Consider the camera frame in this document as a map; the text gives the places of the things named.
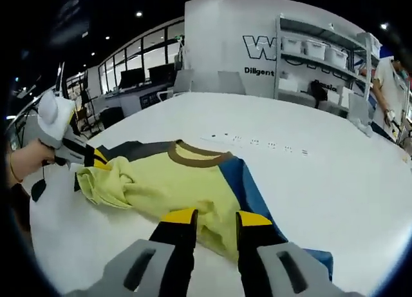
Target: computer monitor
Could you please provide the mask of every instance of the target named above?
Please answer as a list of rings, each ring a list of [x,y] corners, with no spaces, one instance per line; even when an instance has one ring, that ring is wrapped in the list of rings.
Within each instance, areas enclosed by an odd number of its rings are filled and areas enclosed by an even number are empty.
[[[174,63],[149,68],[152,83],[173,82],[176,78]]]
[[[131,86],[137,86],[139,83],[144,82],[143,68],[135,68],[133,70],[126,70],[120,73],[122,78],[119,89],[130,88]]]

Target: desk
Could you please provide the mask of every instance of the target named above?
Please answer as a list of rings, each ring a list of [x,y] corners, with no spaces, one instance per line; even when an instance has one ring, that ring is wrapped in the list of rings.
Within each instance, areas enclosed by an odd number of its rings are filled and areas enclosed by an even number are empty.
[[[231,146],[224,133],[245,143]],[[220,138],[212,141],[212,134]],[[345,119],[272,99],[188,93],[124,119],[89,143],[112,148],[174,139],[244,158],[282,232],[301,247],[330,251],[333,282],[345,291],[371,294],[405,249],[412,228],[405,153]],[[268,149],[268,141],[276,149]],[[30,202],[33,246],[61,293],[89,287],[110,259],[156,227],[135,211],[92,205],[73,192],[67,168],[47,172],[46,182],[40,200]],[[188,296],[243,295],[234,264],[200,245],[194,255]]]
[[[173,83],[163,83],[157,86],[141,86],[136,88],[130,88],[126,91],[120,91],[117,93],[109,93],[105,96],[106,98],[106,107],[122,107],[124,117],[128,117],[142,109],[140,98],[144,95],[165,91],[167,88],[173,86]]]

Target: white shirt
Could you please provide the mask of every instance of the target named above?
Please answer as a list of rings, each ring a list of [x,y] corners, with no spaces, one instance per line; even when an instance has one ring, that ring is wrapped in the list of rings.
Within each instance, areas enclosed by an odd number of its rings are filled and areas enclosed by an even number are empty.
[[[407,90],[405,82],[398,76],[393,68],[391,58],[385,58],[379,61],[378,67],[375,72],[375,79],[378,79],[381,85],[380,91],[382,92],[388,109],[395,112],[395,120],[400,125],[402,120],[402,110],[404,108],[405,92]],[[385,114],[377,104],[373,121],[380,126],[394,141],[397,137],[392,133],[392,129],[398,131],[396,127],[389,127],[384,120]]]

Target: bracelet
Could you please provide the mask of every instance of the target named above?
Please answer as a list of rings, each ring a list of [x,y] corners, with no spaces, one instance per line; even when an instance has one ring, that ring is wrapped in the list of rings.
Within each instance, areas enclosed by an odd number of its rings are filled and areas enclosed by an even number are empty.
[[[8,159],[8,161],[9,161],[9,163],[10,163],[10,171],[12,172],[12,175],[13,175],[13,177],[15,178],[15,180],[16,180],[18,183],[21,183],[21,182],[23,182],[23,180],[17,178],[17,176],[15,175],[14,170],[13,170],[13,165],[12,165],[12,153],[13,153],[13,152],[10,152],[10,157],[9,157],[9,159]]]

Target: metal shelving unit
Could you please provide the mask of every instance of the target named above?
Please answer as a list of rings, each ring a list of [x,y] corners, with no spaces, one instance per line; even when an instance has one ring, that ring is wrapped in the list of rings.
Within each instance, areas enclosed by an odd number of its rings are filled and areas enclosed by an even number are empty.
[[[316,37],[322,41],[329,42],[331,44],[336,44],[350,51],[348,56],[349,59],[349,69],[339,68],[334,64],[331,64],[322,59],[317,59],[309,55],[288,53],[281,50],[281,38],[286,35],[285,32],[293,32],[301,35],[306,35],[310,37]],[[324,28],[322,26],[317,26],[312,23],[307,23],[298,19],[291,19],[282,16],[278,16],[276,19],[276,34],[277,34],[277,62],[276,62],[276,76],[275,76],[275,89],[274,89],[274,98],[278,99],[279,92],[284,94],[284,90],[279,90],[279,78],[280,78],[280,60],[281,59],[293,59],[307,64],[313,64],[321,66],[323,68],[329,69],[333,72],[343,74],[352,81],[361,81],[364,87],[364,99],[368,100],[370,94],[370,83],[366,83],[371,80],[371,70],[372,64],[375,66],[379,62],[379,59],[376,58],[371,53],[371,41],[366,41],[365,45],[358,42],[356,39],[351,38],[350,36],[341,34],[332,30],[331,28]],[[360,75],[355,74],[350,69],[353,68],[353,56],[358,55],[366,61],[366,78]],[[306,98],[307,94],[301,95],[299,92],[290,92],[289,95],[292,96],[295,94],[297,97]]]

